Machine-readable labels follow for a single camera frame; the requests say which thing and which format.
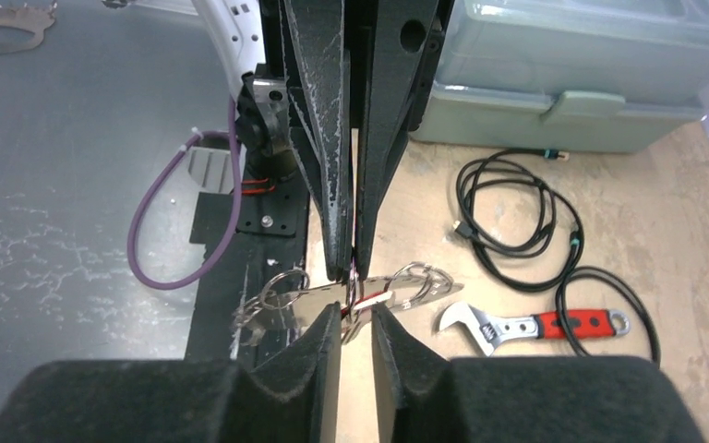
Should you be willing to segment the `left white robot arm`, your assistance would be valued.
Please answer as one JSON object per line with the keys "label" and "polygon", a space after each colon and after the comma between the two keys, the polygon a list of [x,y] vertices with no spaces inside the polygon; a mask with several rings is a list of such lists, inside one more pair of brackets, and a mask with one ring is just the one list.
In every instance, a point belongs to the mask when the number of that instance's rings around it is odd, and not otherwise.
{"label": "left white robot arm", "polygon": [[450,1],[197,1],[258,176],[301,174],[328,278],[369,275],[379,210],[421,124]]}

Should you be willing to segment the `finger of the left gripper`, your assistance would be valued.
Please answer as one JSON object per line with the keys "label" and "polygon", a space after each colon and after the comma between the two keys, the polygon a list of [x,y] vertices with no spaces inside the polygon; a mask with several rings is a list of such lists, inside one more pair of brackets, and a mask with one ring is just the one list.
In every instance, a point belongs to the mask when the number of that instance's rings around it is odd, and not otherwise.
{"label": "finger of the left gripper", "polygon": [[285,63],[292,102],[315,160],[308,182],[319,192],[326,271],[341,281],[352,269],[353,184],[349,127],[350,63],[344,1],[283,1]]}
{"label": "finger of the left gripper", "polygon": [[378,1],[367,39],[364,111],[358,131],[354,261],[369,274],[379,208],[405,150],[404,124],[437,1]]}

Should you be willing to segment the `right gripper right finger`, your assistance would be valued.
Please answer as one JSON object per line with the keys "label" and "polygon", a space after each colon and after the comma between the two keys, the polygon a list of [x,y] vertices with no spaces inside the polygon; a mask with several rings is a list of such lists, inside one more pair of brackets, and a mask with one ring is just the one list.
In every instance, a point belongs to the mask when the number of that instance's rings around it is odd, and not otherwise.
{"label": "right gripper right finger", "polygon": [[385,307],[371,320],[384,442],[700,442],[670,379],[630,356],[446,359]]}

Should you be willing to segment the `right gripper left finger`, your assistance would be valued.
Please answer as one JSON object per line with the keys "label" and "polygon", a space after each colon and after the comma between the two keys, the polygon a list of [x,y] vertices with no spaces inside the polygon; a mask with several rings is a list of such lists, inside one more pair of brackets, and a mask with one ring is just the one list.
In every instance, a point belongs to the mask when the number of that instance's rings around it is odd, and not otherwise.
{"label": "right gripper left finger", "polygon": [[264,364],[229,359],[57,361],[0,412],[0,442],[332,442],[342,315],[325,306]]}

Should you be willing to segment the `red key tag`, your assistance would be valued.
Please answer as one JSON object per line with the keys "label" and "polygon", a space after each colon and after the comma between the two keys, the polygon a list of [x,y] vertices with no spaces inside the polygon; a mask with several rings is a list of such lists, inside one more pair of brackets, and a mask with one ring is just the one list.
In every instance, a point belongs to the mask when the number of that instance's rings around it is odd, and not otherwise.
{"label": "red key tag", "polygon": [[367,297],[356,301],[351,307],[346,307],[342,310],[342,317],[355,316],[358,312],[371,308],[373,305],[386,303],[394,300],[393,291],[385,291],[381,293],[373,293]]}

